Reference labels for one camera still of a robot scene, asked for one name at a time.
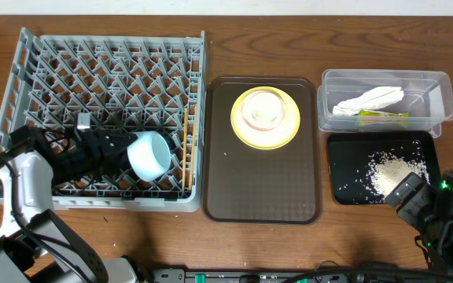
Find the green orange snack wrapper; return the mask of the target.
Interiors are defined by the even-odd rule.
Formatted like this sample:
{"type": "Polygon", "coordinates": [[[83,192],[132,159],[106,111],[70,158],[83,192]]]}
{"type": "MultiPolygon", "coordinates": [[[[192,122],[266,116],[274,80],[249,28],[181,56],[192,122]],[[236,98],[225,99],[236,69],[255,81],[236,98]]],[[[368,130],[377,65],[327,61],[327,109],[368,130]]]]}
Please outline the green orange snack wrapper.
{"type": "Polygon", "coordinates": [[[391,113],[391,112],[382,112],[382,111],[364,109],[359,112],[359,116],[406,118],[409,115],[407,113],[391,113]]]}

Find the white napkin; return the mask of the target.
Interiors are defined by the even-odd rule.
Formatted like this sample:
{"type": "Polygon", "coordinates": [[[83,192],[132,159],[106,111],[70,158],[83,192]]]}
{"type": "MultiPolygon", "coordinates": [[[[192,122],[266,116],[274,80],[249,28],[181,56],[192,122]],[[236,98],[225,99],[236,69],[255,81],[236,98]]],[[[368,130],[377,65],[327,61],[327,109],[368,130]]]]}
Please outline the white napkin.
{"type": "Polygon", "coordinates": [[[333,107],[334,116],[354,116],[362,110],[378,110],[400,102],[404,92],[399,86],[378,86],[359,97],[339,102],[333,107]]]}

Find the pink plastic bowl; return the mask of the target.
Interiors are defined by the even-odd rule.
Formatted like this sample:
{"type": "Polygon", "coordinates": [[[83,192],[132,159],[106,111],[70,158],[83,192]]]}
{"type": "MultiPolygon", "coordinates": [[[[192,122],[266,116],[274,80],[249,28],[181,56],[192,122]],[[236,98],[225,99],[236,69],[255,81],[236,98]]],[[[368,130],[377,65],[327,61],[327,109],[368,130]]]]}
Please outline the pink plastic bowl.
{"type": "Polygon", "coordinates": [[[250,102],[250,98],[251,96],[255,93],[255,92],[259,92],[259,91],[263,91],[263,92],[271,92],[269,90],[257,90],[257,91],[254,91],[252,93],[250,93],[244,100],[243,102],[241,103],[241,115],[242,115],[242,118],[243,120],[253,129],[255,130],[261,130],[261,131],[269,131],[269,130],[273,130],[275,129],[276,127],[279,126],[279,124],[283,121],[283,119],[285,118],[285,102],[282,100],[281,96],[276,94],[276,93],[273,93],[273,94],[276,94],[278,95],[281,100],[282,100],[282,103],[283,103],[283,107],[284,107],[284,110],[282,112],[282,116],[275,120],[274,122],[271,122],[271,123],[256,123],[252,120],[252,118],[249,117],[249,102],[250,102]]]}

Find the yellow plastic plate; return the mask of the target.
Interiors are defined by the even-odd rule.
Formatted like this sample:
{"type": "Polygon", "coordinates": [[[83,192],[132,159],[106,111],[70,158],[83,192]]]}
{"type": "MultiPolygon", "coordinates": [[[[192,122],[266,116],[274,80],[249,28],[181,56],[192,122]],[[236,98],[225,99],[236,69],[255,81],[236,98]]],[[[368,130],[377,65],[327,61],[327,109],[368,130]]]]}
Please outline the yellow plastic plate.
{"type": "Polygon", "coordinates": [[[285,91],[272,86],[258,86],[246,90],[234,102],[230,112],[231,126],[238,138],[255,149],[271,150],[289,143],[300,127],[300,110],[296,102],[285,91]],[[241,103],[252,92],[269,90],[281,96],[285,102],[285,118],[273,130],[261,131],[251,128],[242,118],[241,103]]]}

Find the cream plastic cup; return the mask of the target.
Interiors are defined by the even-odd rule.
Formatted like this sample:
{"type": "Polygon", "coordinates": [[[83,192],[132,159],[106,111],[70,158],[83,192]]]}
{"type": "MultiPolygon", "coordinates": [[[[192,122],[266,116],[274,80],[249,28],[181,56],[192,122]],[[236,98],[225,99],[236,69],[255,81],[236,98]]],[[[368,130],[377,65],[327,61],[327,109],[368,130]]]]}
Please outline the cream plastic cup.
{"type": "Polygon", "coordinates": [[[271,92],[255,92],[249,102],[249,117],[256,123],[271,123],[282,116],[281,98],[271,92]]]}

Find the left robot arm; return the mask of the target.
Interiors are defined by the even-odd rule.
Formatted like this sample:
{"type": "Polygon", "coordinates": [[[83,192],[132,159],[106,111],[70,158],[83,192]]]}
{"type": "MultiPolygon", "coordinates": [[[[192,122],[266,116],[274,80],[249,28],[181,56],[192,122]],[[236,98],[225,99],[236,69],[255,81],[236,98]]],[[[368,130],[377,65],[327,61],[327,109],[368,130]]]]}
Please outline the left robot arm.
{"type": "Polygon", "coordinates": [[[136,134],[22,126],[0,152],[0,282],[149,282],[124,255],[103,260],[53,210],[53,188],[92,182],[127,162],[136,134]]]}

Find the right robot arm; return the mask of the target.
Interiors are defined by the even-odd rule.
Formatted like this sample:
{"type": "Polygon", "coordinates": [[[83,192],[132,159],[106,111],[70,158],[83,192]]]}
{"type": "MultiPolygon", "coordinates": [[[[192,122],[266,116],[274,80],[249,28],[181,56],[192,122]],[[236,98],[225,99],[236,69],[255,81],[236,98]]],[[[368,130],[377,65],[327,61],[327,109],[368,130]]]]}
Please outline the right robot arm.
{"type": "Polygon", "coordinates": [[[445,171],[439,183],[430,185],[410,173],[385,198],[397,215],[419,235],[428,268],[453,276],[453,169],[445,171]]]}

